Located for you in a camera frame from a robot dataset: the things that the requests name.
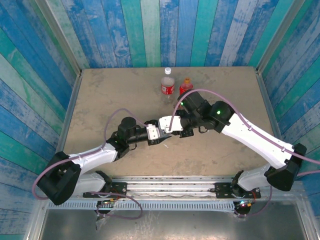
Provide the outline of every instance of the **beige table surface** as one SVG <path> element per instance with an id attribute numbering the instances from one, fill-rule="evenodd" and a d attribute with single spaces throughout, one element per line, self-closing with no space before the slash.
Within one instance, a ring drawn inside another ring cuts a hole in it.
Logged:
<path id="1" fill-rule="evenodd" d="M 164 68 L 84 70 L 64 152 L 79 153 L 101 145 L 105 123 L 119 108 L 129 109 L 143 122 L 171 115 L 173 105 L 161 102 L 163 76 Z M 252 67 L 175 67 L 172 76 L 176 90 L 185 77 L 190 77 L 194 88 L 224 95 L 248 120 L 272 133 Z M 201 95 L 211 104 L 218 100 L 209 93 Z M 107 131 L 108 138 L 126 116 L 125 112 L 115 116 Z M 242 143 L 214 130 L 205 134 L 194 132 L 193 137 L 173 136 L 154 146 L 138 143 L 137 149 L 125 157 L 97 169 L 110 176 L 206 176 L 234 175 L 267 163 Z"/>

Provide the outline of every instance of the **wooden plank wall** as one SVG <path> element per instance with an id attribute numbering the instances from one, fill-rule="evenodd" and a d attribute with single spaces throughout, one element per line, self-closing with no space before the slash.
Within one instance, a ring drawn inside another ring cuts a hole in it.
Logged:
<path id="1" fill-rule="evenodd" d="M 262 73 L 280 132 L 320 160 L 320 0 L 306 0 Z M 304 162 L 301 172 L 320 169 Z M 320 175 L 302 178 L 320 218 Z"/>
<path id="2" fill-rule="evenodd" d="M 35 0 L 0 0 L 0 43 L 0 240 L 21 240 L 76 73 Z"/>
<path id="3" fill-rule="evenodd" d="M 256 67 L 293 0 L 46 0 L 86 68 Z"/>

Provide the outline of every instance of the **plastic bottle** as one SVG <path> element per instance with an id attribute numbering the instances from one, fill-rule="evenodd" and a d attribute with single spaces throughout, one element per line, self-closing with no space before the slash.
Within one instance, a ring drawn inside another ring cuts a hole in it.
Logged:
<path id="1" fill-rule="evenodd" d="M 192 83 L 190 82 L 190 78 L 186 77 L 183 81 L 183 83 L 180 85 L 179 88 L 179 93 L 180 95 L 183 94 L 185 91 L 189 90 L 189 89 L 193 89 L 194 86 L 192 85 Z"/>
<path id="2" fill-rule="evenodd" d="M 164 69 L 164 73 L 166 76 L 161 79 L 161 100 L 164 104 L 172 104 L 174 102 L 175 79 L 173 77 L 170 77 L 170 67 L 166 67 Z"/>

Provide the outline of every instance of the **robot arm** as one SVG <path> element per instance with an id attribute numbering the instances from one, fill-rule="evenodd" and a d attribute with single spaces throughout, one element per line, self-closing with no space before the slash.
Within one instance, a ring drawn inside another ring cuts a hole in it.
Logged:
<path id="1" fill-rule="evenodd" d="M 241 197 L 244 192 L 269 185 L 282 191 L 291 189 L 302 164 L 300 158 L 292 156 L 256 135 L 244 125 L 239 116 L 223 101 L 217 101 L 211 105 L 198 92 L 193 92 L 181 102 L 181 105 L 184 109 L 176 112 L 170 130 L 172 116 L 147 121 L 145 122 L 146 127 L 138 126 L 136 120 L 132 117 L 125 117 L 117 131 L 106 141 L 105 146 L 96 148 L 97 152 L 95 154 L 81 157 L 94 149 L 71 155 L 58 152 L 48 166 L 70 157 L 79 156 L 79 158 L 53 168 L 41 178 L 37 185 L 56 205 L 62 204 L 74 193 L 99 192 L 107 181 L 105 177 L 97 174 L 98 176 L 91 179 L 85 173 L 101 164 L 112 163 L 122 158 L 129 152 L 129 144 L 147 141 L 149 146 L 156 145 L 171 135 L 180 135 L 180 138 L 191 137 L 194 135 L 194 129 L 198 128 L 199 132 L 203 133 L 201 128 L 205 128 L 238 140 L 268 162 L 263 167 L 240 171 L 235 175 L 231 184 L 235 196 Z M 248 120 L 246 121 L 267 139 L 277 142 L 286 149 L 292 149 L 300 155 L 306 153 L 307 149 L 303 145 L 292 146 L 254 126 Z"/>

